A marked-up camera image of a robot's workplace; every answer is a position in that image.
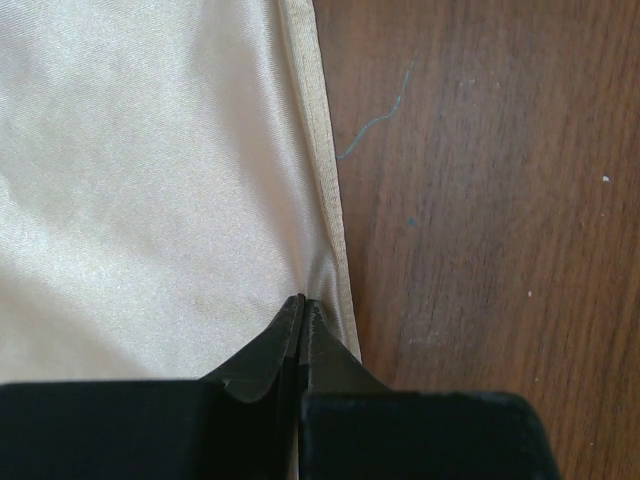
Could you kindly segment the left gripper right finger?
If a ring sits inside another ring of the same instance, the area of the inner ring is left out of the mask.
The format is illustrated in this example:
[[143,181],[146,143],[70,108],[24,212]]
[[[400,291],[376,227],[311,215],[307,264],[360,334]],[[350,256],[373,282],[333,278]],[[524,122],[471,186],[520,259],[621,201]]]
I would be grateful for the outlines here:
[[393,391],[305,305],[302,479],[558,479],[531,405],[506,392]]

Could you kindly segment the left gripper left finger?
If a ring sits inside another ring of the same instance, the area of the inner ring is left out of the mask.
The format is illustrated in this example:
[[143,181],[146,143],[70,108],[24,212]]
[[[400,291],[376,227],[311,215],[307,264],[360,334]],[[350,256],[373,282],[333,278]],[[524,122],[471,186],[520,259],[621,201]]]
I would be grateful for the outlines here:
[[196,380],[9,383],[5,479],[284,479],[305,299]]

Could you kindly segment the beige cloth napkin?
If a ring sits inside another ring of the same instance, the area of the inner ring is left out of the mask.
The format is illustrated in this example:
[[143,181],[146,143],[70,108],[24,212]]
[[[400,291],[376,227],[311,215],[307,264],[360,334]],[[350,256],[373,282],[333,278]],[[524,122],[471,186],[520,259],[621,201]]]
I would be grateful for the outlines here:
[[353,354],[309,1],[1,5],[1,388],[196,380],[295,295]]

